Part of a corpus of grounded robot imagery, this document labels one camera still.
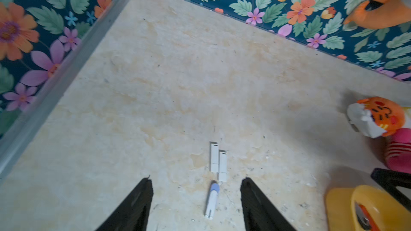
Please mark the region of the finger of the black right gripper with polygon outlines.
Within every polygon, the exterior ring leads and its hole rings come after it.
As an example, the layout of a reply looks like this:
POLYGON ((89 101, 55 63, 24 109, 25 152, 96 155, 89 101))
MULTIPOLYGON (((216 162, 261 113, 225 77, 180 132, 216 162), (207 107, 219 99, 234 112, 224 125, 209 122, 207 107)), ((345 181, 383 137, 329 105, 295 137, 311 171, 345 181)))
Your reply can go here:
POLYGON ((371 178, 405 209, 411 211, 411 175, 375 168, 371 178))

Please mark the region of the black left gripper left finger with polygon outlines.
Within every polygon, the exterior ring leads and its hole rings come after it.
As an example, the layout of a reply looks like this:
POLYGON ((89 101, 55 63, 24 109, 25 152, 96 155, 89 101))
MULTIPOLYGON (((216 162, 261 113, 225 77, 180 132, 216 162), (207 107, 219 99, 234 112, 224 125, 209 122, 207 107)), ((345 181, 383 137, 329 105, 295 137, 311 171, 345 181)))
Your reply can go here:
POLYGON ((97 231, 145 231, 153 200, 153 185, 143 178, 97 231))

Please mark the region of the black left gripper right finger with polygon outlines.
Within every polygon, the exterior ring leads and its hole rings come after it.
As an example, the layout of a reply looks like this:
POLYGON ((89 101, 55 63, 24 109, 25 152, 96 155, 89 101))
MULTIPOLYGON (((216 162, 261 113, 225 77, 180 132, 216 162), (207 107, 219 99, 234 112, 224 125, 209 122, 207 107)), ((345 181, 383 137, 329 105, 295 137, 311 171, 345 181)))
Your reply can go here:
POLYGON ((246 231, 294 231, 251 178, 242 180, 241 203, 246 231))

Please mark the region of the red usb flash drive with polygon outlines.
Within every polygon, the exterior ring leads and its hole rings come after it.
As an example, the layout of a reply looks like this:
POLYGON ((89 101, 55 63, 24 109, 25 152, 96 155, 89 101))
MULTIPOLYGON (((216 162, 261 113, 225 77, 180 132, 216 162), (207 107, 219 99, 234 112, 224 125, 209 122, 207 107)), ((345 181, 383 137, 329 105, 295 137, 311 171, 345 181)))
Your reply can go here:
POLYGON ((362 214, 362 215, 357 216, 357 220, 358 220, 361 228, 365 231, 380 231, 379 227, 373 221, 371 216, 367 216, 367 215, 362 214))

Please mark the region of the white usb flash drive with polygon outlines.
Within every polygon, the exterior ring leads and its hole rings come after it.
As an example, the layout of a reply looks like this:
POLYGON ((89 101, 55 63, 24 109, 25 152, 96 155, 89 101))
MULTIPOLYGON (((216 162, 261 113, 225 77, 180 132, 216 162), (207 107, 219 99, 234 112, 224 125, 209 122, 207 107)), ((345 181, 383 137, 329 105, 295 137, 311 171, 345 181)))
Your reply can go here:
POLYGON ((219 171, 219 145, 216 142, 210 142, 210 171, 212 173, 219 171))
POLYGON ((227 182, 228 179, 228 154, 226 151, 219 151, 219 169, 218 180, 219 182, 227 182))

